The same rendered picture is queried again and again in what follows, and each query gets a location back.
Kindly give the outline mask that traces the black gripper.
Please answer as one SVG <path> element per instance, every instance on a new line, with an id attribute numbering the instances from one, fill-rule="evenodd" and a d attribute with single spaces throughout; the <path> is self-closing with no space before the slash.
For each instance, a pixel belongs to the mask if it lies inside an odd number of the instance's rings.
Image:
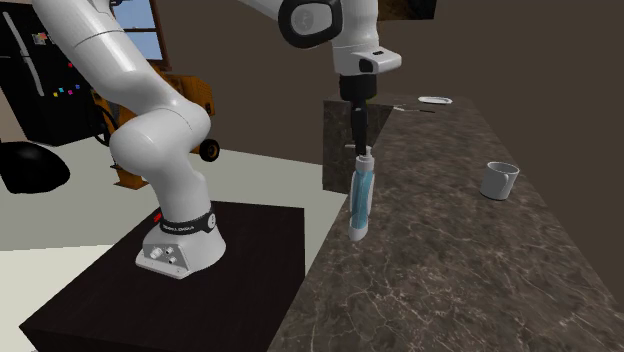
<path id="1" fill-rule="evenodd" d="M 377 76 L 364 74 L 339 77 L 340 97 L 344 101 L 351 101 L 351 129 L 352 139 L 358 155 L 366 154 L 368 111 L 365 100 L 377 95 Z"/>

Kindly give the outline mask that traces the white mug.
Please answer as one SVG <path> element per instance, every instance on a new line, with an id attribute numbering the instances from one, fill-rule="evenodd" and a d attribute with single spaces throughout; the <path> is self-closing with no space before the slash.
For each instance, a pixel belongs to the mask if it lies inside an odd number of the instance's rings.
<path id="1" fill-rule="evenodd" d="M 513 188 L 520 169 L 505 162 L 491 161 L 486 165 L 480 193 L 492 200 L 506 200 Z"/>

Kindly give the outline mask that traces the yellow wheeled cart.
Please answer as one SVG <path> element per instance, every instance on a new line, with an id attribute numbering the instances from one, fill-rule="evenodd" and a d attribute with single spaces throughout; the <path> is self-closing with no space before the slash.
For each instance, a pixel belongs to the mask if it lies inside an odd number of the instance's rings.
<path id="1" fill-rule="evenodd" d="M 152 68 L 186 99 L 203 107 L 210 116 L 215 113 L 211 87 L 203 80 L 196 76 L 172 74 L 155 64 L 152 64 Z M 108 145 L 110 135 L 118 127 L 134 118 L 135 114 L 123 106 L 105 100 L 95 90 L 91 90 L 91 94 L 106 125 L 104 138 L 96 137 L 96 139 L 101 144 Z M 196 146 L 192 153 L 198 154 L 204 161 L 213 162 L 219 157 L 220 146 L 216 140 L 206 139 Z M 117 162 L 114 162 L 111 168 L 116 171 L 119 178 L 117 186 L 137 190 L 148 184 L 142 177 L 123 169 Z"/>

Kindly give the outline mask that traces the dark robot stand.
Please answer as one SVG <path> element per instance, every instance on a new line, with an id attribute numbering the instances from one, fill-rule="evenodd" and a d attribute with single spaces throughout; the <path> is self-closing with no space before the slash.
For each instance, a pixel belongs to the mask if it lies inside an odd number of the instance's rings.
<path id="1" fill-rule="evenodd" d="M 182 280 L 135 264 L 149 215 L 20 326 L 37 352 L 267 352 L 305 277 L 301 208 L 217 202 L 226 242 Z"/>

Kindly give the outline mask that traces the black refrigerator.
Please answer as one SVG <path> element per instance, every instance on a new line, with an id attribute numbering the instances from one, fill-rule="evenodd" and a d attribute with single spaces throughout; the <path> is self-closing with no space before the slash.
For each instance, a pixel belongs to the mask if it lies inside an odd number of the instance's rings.
<path id="1" fill-rule="evenodd" d="M 0 88 L 30 141 L 62 146 L 107 131 L 91 85 L 30 4 L 0 2 Z"/>

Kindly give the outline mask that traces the black beanbag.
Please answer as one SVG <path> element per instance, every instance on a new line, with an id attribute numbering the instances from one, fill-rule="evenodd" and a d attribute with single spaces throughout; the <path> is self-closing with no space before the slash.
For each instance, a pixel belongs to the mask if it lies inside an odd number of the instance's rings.
<path id="1" fill-rule="evenodd" d="M 55 190 L 70 179 L 66 163 L 52 151 L 26 141 L 0 141 L 0 178 L 13 194 Z"/>

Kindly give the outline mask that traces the window with brown frame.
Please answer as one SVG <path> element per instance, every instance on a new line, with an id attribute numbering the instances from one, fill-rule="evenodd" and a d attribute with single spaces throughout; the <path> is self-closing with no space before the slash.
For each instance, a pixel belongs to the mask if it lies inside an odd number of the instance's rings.
<path id="1" fill-rule="evenodd" d="M 170 71 L 156 0 L 110 0 L 110 8 L 142 55 L 162 71 Z"/>

